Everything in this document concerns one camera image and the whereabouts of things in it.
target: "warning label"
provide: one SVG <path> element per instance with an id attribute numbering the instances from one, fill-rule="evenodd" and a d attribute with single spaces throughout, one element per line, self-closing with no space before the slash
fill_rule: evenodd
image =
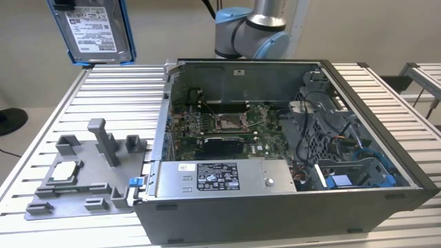
<path id="1" fill-rule="evenodd" d="M 240 190 L 236 163 L 197 164 L 197 189 Z"/>
<path id="2" fill-rule="evenodd" d="M 104 7 L 74 7 L 66 11 L 77 49 L 81 53 L 116 53 L 116 46 Z"/>

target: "gray cylinder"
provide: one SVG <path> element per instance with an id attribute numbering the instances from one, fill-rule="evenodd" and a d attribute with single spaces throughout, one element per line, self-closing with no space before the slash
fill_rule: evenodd
<path id="1" fill-rule="evenodd" d="M 262 46 L 269 37 L 272 37 L 277 32 L 258 30 L 250 27 L 246 22 L 241 23 L 236 39 L 234 39 L 234 49 L 246 58 L 254 58 L 256 51 Z"/>
<path id="2" fill-rule="evenodd" d="M 286 0 L 254 0 L 254 8 L 246 19 L 266 27 L 285 26 L 285 3 Z"/>
<path id="3" fill-rule="evenodd" d="M 214 53 L 221 58 L 240 58 L 232 46 L 232 36 L 234 28 L 240 24 L 242 19 L 216 24 L 216 41 L 214 41 Z"/>

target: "power supply label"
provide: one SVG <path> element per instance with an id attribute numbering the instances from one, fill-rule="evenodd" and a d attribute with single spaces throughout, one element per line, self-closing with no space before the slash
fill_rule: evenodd
<path id="1" fill-rule="evenodd" d="M 197 189 L 200 191 L 240 190 L 237 164 L 197 164 Z"/>

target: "metal rail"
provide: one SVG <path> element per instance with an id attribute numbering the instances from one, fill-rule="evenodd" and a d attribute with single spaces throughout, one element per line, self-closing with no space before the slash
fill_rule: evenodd
<path id="1" fill-rule="evenodd" d="M 399 75 L 411 78 L 434 98 L 441 100 L 441 64 L 407 63 Z"/>
<path id="2" fill-rule="evenodd" d="M 441 134 L 369 68 L 334 64 L 366 105 L 441 187 Z M 93 139 L 92 117 L 116 138 L 138 134 L 153 144 L 162 96 L 162 66 L 97 66 L 81 72 L 0 188 L 0 243 L 14 247 L 150 246 L 134 213 L 25 221 L 22 213 L 52 164 L 61 134 Z M 149 171 L 146 156 L 144 171 Z M 441 194 L 417 210 L 389 217 L 367 234 L 209 244 L 193 247 L 422 247 L 441 245 Z"/>

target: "white wall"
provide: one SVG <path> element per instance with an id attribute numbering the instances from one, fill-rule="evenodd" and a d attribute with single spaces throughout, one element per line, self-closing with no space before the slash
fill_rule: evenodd
<path id="1" fill-rule="evenodd" d="M 439 0 L 310 0 L 294 56 L 366 62 L 378 74 L 441 62 L 439 11 Z"/>
<path id="2" fill-rule="evenodd" d="M 126 2 L 137 64 L 212 57 L 214 24 L 200 0 Z M 224 7 L 252 2 L 224 0 Z M 288 0 L 286 13 L 294 5 Z M 310 0 L 296 57 L 365 61 L 379 74 L 398 73 L 409 61 L 441 61 L 439 10 L 438 0 Z M 46 2 L 2 1 L 0 14 L 0 92 L 12 106 L 53 106 L 78 67 L 70 65 Z"/>
<path id="3" fill-rule="evenodd" d="M 6 109 L 8 107 L 9 107 L 9 103 L 6 102 L 6 99 L 0 91 L 0 110 L 2 110 L 4 108 Z"/>
<path id="4" fill-rule="evenodd" d="M 252 2 L 225 0 L 224 7 L 250 7 Z M 214 21 L 200 0 L 126 3 L 137 64 L 213 56 Z M 12 106 L 53 106 L 80 68 L 70 65 L 46 1 L 2 1 L 0 14 L 0 92 Z"/>

